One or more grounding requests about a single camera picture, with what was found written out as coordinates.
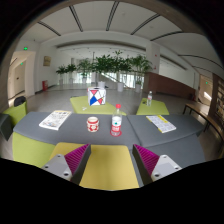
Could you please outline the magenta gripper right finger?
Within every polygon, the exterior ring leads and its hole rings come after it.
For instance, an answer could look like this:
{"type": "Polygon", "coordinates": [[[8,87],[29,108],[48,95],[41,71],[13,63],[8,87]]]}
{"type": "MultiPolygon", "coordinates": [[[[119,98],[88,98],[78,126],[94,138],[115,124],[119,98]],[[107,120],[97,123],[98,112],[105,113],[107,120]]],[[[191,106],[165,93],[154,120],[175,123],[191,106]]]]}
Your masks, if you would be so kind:
{"type": "Polygon", "coordinates": [[[144,185],[181,170],[168,155],[159,156],[137,144],[133,145],[132,154],[144,185]]]}

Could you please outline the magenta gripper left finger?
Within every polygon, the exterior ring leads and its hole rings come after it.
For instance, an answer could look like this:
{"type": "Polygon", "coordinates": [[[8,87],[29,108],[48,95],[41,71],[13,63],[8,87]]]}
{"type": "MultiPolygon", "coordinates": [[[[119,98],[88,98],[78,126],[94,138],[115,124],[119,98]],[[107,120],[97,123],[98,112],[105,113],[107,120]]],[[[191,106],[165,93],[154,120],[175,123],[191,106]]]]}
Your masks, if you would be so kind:
{"type": "Polygon", "coordinates": [[[65,155],[56,154],[42,166],[42,169],[65,180],[79,184],[90,155],[91,145],[86,144],[65,155]]]}

